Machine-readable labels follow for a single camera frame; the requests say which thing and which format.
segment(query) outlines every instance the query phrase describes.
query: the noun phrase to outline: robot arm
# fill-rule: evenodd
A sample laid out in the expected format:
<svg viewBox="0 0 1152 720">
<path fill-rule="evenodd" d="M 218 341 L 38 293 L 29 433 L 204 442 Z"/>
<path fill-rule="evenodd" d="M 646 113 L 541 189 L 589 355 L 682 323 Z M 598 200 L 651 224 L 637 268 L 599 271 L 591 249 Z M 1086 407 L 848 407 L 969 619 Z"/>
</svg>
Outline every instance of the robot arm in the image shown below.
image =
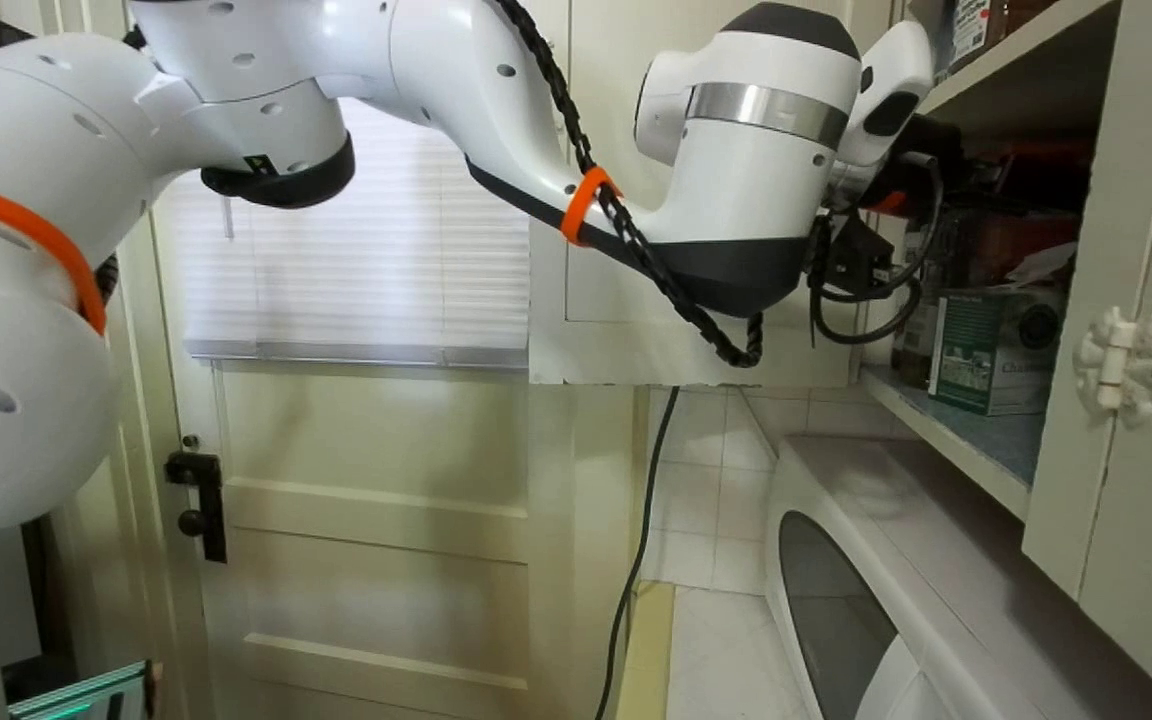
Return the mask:
<svg viewBox="0 0 1152 720">
<path fill-rule="evenodd" d="M 149 53 L 101 36 L 0 49 L 0 527 L 53 511 L 108 448 L 118 382 L 84 268 L 173 178 L 204 167 L 218 191 L 278 210 L 330 200 L 353 178 L 337 109 L 353 98 L 447 132 L 488 191 L 563 221 L 580 167 L 504 5 L 134 0 Z M 904 28 L 902 56 L 871 87 L 926 92 L 927 42 Z M 831 15 L 789 5 L 655 63 L 639 144 L 672 159 L 672 189 L 628 213 L 696 303 L 755 315 L 795 288 L 829 185 L 841 167 L 863 185 L 895 137 L 869 126 L 886 109 L 863 105 L 871 71 Z M 573 236 L 647 271 L 607 215 Z"/>
</svg>

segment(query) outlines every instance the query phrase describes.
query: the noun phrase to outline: window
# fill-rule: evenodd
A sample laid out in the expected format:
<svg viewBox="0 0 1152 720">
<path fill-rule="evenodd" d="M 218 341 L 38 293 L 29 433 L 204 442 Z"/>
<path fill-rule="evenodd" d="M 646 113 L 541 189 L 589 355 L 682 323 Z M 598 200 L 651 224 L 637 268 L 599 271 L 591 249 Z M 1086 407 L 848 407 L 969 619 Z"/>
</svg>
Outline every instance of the window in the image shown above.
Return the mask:
<svg viewBox="0 0 1152 720">
<path fill-rule="evenodd" d="M 202 360 L 524 368 L 529 221 L 430 130 L 347 105 L 355 180 L 309 213 L 161 200 Z"/>
</svg>

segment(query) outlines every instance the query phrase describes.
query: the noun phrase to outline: black wire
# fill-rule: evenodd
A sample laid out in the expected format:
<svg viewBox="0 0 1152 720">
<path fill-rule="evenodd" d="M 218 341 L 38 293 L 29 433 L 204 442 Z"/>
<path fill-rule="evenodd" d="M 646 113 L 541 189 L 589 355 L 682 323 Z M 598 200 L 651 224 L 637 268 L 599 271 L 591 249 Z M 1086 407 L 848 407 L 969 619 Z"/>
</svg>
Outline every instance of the black wire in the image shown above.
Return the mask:
<svg viewBox="0 0 1152 720">
<path fill-rule="evenodd" d="M 826 319 L 826 295 L 814 288 L 814 323 L 818 323 L 821 337 L 829 337 L 829 341 L 837 341 L 837 344 L 878 344 L 878 341 L 887 341 L 887 337 L 895 337 L 895 332 L 911 319 L 911 311 L 915 311 L 922 300 L 926 300 L 926 285 L 922 285 L 922 279 L 909 279 L 904 288 L 909 288 L 909 300 L 902 303 L 902 311 L 895 311 L 887 323 L 879 323 L 879 330 L 871 330 L 871 332 L 856 332 L 856 337 L 848 337 L 848 332 L 841 332 L 841 330 L 831 330 L 831 323 Z"/>
<path fill-rule="evenodd" d="M 666 454 L 666 437 L 672 426 L 672 407 L 682 404 L 682 389 L 669 391 L 666 418 L 655 426 L 655 443 L 651 443 L 651 467 L 647 467 L 647 487 L 646 487 L 646 519 L 639 519 L 639 543 L 631 554 L 620 600 L 616 600 L 616 619 L 613 619 L 613 635 L 607 635 L 607 665 L 606 665 L 606 694 L 599 694 L 599 707 L 598 720 L 607 715 L 613 704 L 613 687 L 616 687 L 616 665 L 620 665 L 620 635 L 626 635 L 626 619 L 631 608 L 631 590 L 639 580 L 646 555 L 647 555 L 647 539 L 651 539 L 651 503 L 655 503 L 655 476 L 659 476 L 659 454 Z"/>
<path fill-rule="evenodd" d="M 507 15 L 507 26 L 520 34 L 529 53 L 538 56 L 538 70 L 548 86 L 554 105 L 563 116 L 563 132 L 575 154 L 575 167 L 591 174 L 591 140 L 580 130 L 580 109 L 573 99 L 570 78 L 555 63 L 548 42 L 541 36 L 534 11 L 520 0 L 496 0 L 496 8 Z M 691 293 L 682 285 L 682 277 L 655 257 L 651 242 L 637 230 L 631 213 L 620 204 L 616 189 L 606 180 L 599 191 L 599 213 L 607 215 L 613 231 L 620 243 L 628 243 L 639 259 L 639 268 L 655 279 L 655 288 L 669 295 L 669 303 L 715 350 L 720 360 L 733 368 L 755 368 L 764 360 L 764 311 L 748 315 L 748 344 L 736 350 L 733 337 L 691 300 Z"/>
<path fill-rule="evenodd" d="M 837 341 L 837 344 L 878 344 L 878 341 L 887 341 L 895 337 L 911 315 L 915 308 L 926 303 L 926 285 L 922 285 L 922 271 L 927 268 L 936 243 L 942 243 L 942 213 L 946 213 L 946 180 L 942 180 L 942 164 L 936 158 L 926 158 L 926 154 L 904 154 L 902 164 L 915 164 L 922 174 L 927 174 L 927 189 L 934 189 L 934 210 L 927 210 L 927 221 L 926 221 L 926 243 L 922 253 L 887 279 L 869 279 L 863 293 L 837 293 L 829 288 L 829 279 L 821 277 L 821 268 L 814 271 L 807 279 L 807 303 L 814 303 L 814 323 L 821 337 Z M 871 303 L 871 300 L 887 300 L 891 293 L 909 288 L 909 300 L 902 303 L 902 311 L 879 323 L 879 330 L 869 330 L 869 332 L 841 332 L 826 319 L 826 300 L 831 303 Z"/>
</svg>

